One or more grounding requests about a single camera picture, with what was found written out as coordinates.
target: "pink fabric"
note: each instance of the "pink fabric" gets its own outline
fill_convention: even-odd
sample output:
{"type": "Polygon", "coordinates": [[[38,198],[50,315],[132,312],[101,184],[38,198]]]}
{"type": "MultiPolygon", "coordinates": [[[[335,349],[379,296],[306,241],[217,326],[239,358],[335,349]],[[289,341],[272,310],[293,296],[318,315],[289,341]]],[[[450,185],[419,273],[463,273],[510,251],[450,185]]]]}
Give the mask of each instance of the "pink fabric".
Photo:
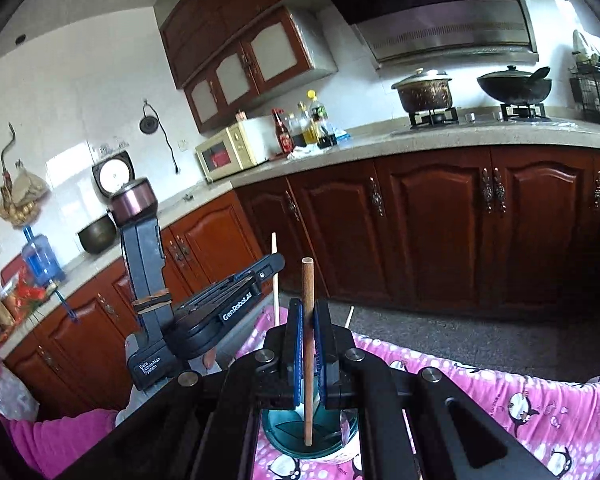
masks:
{"type": "Polygon", "coordinates": [[[13,445],[27,465],[45,478],[54,478],[107,436],[114,428],[115,410],[92,410],[74,418],[27,422],[0,417],[13,445]]]}
{"type": "MultiPolygon", "coordinates": [[[[286,321],[285,309],[280,309],[280,317],[281,322],[286,321]]],[[[236,357],[262,347],[272,319],[269,307],[236,357]]],[[[427,366],[440,368],[558,478],[598,478],[600,378],[587,384],[545,381],[480,370],[362,335],[354,334],[354,340],[356,346],[380,356],[394,368],[410,372],[427,366]]],[[[253,480],[349,480],[362,476],[361,468],[360,457],[339,466],[291,459],[271,446],[261,427],[253,480]]]]}

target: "cooking pot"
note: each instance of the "cooking pot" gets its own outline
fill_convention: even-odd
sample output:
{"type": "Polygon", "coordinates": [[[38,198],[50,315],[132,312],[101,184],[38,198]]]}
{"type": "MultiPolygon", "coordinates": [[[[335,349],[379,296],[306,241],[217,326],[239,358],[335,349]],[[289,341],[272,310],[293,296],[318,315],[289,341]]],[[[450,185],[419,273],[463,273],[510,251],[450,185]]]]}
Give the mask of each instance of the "cooking pot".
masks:
{"type": "Polygon", "coordinates": [[[453,105],[451,78],[442,70],[417,69],[409,77],[391,85],[398,91],[405,112],[415,114],[425,110],[446,110],[453,105]]]}
{"type": "Polygon", "coordinates": [[[116,225],[111,217],[106,214],[78,233],[82,248],[89,254],[100,254],[108,249],[116,240],[116,225]]]}
{"type": "Polygon", "coordinates": [[[158,200],[147,178],[128,182],[111,197],[110,212],[118,227],[157,211],[158,200]]]}
{"type": "Polygon", "coordinates": [[[535,72],[516,70],[508,65],[506,70],[481,75],[477,81],[488,95],[507,105],[537,105],[551,91],[551,80],[546,79],[549,67],[543,66],[535,72]]]}

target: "screw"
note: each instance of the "screw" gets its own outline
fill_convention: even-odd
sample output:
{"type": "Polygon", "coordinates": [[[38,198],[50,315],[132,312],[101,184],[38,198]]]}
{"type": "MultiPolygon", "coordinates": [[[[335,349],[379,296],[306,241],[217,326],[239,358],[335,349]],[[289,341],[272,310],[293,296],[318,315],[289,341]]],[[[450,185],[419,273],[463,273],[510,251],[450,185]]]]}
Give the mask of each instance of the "screw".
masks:
{"type": "Polygon", "coordinates": [[[191,370],[183,372],[178,376],[178,384],[180,386],[188,387],[193,386],[198,382],[198,374],[191,370]]]}
{"type": "Polygon", "coordinates": [[[262,348],[256,352],[256,361],[259,363],[270,363],[273,361],[275,356],[276,354],[273,352],[273,350],[262,348]]]}
{"type": "Polygon", "coordinates": [[[362,361],[365,358],[365,353],[360,348],[349,348],[344,352],[344,357],[349,361],[362,361]]]}
{"type": "Polygon", "coordinates": [[[427,366],[420,372],[425,381],[429,383],[437,383],[442,379],[442,372],[433,366],[427,366]]]}

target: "gray floor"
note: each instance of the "gray floor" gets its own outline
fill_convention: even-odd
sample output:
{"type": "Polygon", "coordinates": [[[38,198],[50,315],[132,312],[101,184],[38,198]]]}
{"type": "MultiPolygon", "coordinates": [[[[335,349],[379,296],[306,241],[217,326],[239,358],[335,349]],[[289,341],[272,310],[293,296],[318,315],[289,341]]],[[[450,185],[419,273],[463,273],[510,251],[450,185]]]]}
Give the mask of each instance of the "gray floor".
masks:
{"type": "MultiPolygon", "coordinates": [[[[288,299],[283,297],[280,304],[288,299]]],[[[349,305],[330,301],[331,320],[344,324],[349,305]]],[[[551,380],[600,375],[600,315],[567,323],[500,322],[423,316],[356,305],[349,327],[439,357],[551,380]]]]}

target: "stove burner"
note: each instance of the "stove burner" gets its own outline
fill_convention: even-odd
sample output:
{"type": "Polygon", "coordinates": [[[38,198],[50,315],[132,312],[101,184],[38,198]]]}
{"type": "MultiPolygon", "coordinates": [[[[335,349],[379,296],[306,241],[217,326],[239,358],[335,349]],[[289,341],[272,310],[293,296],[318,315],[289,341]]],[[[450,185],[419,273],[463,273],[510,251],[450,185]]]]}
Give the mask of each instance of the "stove burner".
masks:
{"type": "Polygon", "coordinates": [[[453,107],[447,108],[444,111],[427,110],[416,114],[409,113],[409,120],[411,121],[411,130],[445,126],[446,124],[459,124],[458,112],[453,107]]]}
{"type": "Polygon", "coordinates": [[[544,105],[514,106],[509,104],[501,104],[502,120],[504,121],[550,121],[551,119],[544,114],[544,105]],[[512,109],[512,114],[509,115],[507,108],[512,109]]]}

